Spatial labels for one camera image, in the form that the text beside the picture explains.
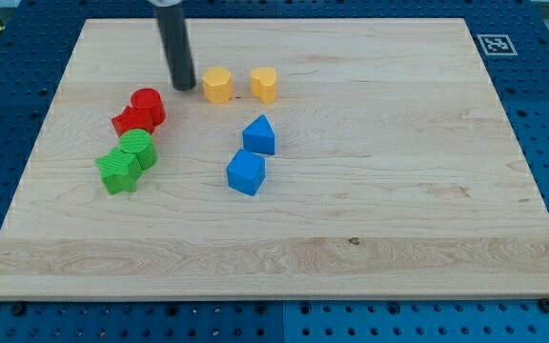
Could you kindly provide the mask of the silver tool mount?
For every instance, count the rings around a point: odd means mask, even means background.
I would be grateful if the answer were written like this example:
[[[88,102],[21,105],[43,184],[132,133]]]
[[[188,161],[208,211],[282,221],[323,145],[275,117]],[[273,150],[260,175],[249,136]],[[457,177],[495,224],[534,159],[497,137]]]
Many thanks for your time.
[[[155,7],[171,7],[177,6],[183,2],[183,0],[148,0]]]

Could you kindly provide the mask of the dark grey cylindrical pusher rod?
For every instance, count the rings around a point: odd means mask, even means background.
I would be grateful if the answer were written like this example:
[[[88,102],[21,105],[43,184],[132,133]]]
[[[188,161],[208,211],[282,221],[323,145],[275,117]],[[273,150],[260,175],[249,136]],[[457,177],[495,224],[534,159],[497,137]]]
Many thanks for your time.
[[[153,6],[173,88],[191,91],[196,85],[185,13],[181,3]]]

